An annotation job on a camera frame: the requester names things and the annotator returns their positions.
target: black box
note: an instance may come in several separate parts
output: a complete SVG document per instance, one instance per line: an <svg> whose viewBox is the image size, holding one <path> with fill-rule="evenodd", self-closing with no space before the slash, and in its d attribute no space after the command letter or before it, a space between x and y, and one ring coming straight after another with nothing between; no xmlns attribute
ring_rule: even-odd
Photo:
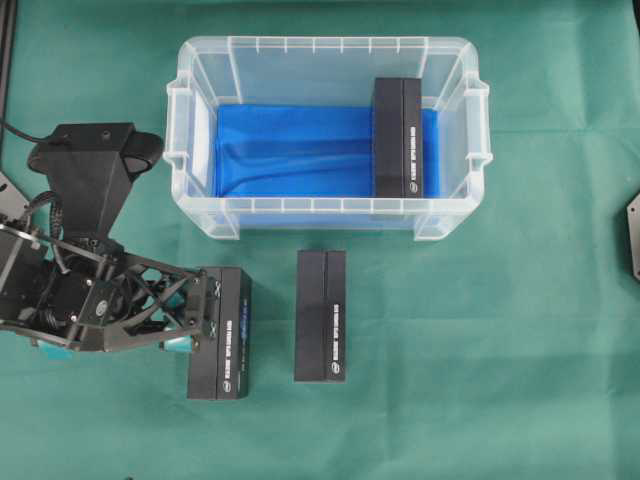
<svg viewBox="0 0 640 480"><path fill-rule="evenodd" d="M422 92L418 78L376 78L373 93L375 196L422 198Z"/></svg>
<svg viewBox="0 0 640 480"><path fill-rule="evenodd" d="M346 379L345 268L345 252L298 252L296 382Z"/></svg>
<svg viewBox="0 0 640 480"><path fill-rule="evenodd" d="M204 269L212 292L205 310L205 334L190 355L187 398L234 400L249 388L251 278L240 268Z"/></svg>

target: green tablecloth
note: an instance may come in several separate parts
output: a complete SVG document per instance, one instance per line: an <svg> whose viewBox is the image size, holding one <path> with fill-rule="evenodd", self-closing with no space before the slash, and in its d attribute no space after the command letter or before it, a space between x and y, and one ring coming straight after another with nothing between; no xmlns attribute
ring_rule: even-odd
<svg viewBox="0 0 640 480"><path fill-rule="evenodd" d="M187 359L146 348L56 362L0 335L7 479L640 478L640 285L624 207L640 189L631 1L179 6L22 0L8 119L134 121L164 134L165 84L194 35L455 35L491 85L495 161L449 238L243 232L216 242L172 202L162 163L113 237L253 277L251 394L185 399ZM2 168L28 194L31 145ZM293 384L296 251L348 252L345 385Z"/></svg>

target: clear plastic bin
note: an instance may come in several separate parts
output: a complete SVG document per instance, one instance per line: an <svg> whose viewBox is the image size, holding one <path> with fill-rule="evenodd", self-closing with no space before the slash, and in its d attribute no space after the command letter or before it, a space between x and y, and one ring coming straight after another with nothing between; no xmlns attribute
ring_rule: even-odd
<svg viewBox="0 0 640 480"><path fill-rule="evenodd" d="M422 79L422 106L438 112L440 198L216 198L216 111L221 104L369 106L376 77ZM492 159L489 86L478 55L454 37L196 37L167 86L164 158L171 193L207 235L243 228L412 229L451 233L484 195Z"/></svg>

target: blue fabric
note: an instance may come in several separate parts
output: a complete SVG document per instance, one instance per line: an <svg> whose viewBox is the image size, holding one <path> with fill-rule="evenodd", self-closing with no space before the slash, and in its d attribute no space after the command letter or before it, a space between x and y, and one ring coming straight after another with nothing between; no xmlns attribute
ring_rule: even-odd
<svg viewBox="0 0 640 480"><path fill-rule="evenodd" d="M422 150L424 196L439 197L438 112L435 110L422 110Z"/></svg>
<svg viewBox="0 0 640 480"><path fill-rule="evenodd" d="M425 174L435 171L426 175L425 192L437 196L437 114L424 112ZM368 107L221 106L214 195L373 196L371 113Z"/></svg>

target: mounting plate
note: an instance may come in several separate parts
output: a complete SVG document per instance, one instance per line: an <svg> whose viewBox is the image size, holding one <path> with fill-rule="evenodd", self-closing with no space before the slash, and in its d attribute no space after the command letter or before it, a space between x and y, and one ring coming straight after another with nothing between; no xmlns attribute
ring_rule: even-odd
<svg viewBox="0 0 640 480"><path fill-rule="evenodd" d="M4 215L9 220L16 220L20 218L28 204L25 196L0 171L0 216Z"/></svg>
<svg viewBox="0 0 640 480"><path fill-rule="evenodd" d="M640 280L640 193L627 205L633 276Z"/></svg>

